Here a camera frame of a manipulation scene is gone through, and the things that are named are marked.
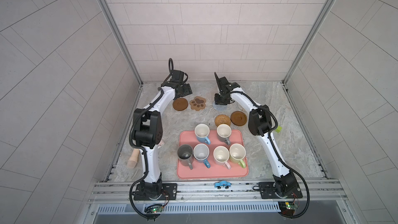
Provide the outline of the blue knitted round coaster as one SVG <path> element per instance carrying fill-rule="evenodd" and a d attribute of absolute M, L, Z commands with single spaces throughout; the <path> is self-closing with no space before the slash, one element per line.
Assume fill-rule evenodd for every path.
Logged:
<path fill-rule="evenodd" d="M 228 108 L 229 108 L 228 105 L 219 105 L 219 104 L 216 104 L 215 101 L 213 101 L 212 106 L 213 106 L 213 108 L 214 108 L 216 111 L 219 111 L 219 112 L 225 112 L 225 111 L 227 111 Z"/>

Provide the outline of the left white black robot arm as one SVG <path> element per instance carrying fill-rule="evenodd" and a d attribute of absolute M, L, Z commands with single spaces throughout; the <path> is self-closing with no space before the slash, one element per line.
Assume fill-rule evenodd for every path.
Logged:
<path fill-rule="evenodd" d="M 170 102 L 192 94 L 185 72 L 172 69 L 158 88 L 156 97 L 143 109 L 133 113 L 133 124 L 129 144 L 141 153 L 143 177 L 136 193 L 144 198 L 156 200 L 162 195 L 162 178 L 158 161 L 158 147 L 163 136 L 161 114 Z"/>

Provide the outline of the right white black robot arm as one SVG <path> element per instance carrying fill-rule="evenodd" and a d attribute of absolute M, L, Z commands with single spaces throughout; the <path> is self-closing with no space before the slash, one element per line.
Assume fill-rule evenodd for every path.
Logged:
<path fill-rule="evenodd" d="M 273 131 L 278 128 L 278 121 L 275 115 L 267 105 L 260 105 L 247 95 L 238 83 L 231 83 L 226 77 L 220 78 L 217 73 L 214 73 L 214 75 L 219 90 L 219 93 L 215 94 L 215 104 L 228 105 L 236 102 L 248 112 L 248 128 L 250 133 L 257 137 L 263 146 L 273 170 L 275 195 L 279 198 L 293 196 L 297 199 L 298 195 L 295 191 L 299 188 L 299 183 L 295 176 L 297 175 L 304 184 L 306 190 L 306 205 L 304 209 L 297 215 L 286 215 L 284 213 L 280 213 L 280 215 L 290 219 L 303 216 L 310 204 L 309 188 L 304 177 L 285 163 L 279 151 L 273 136 Z"/>

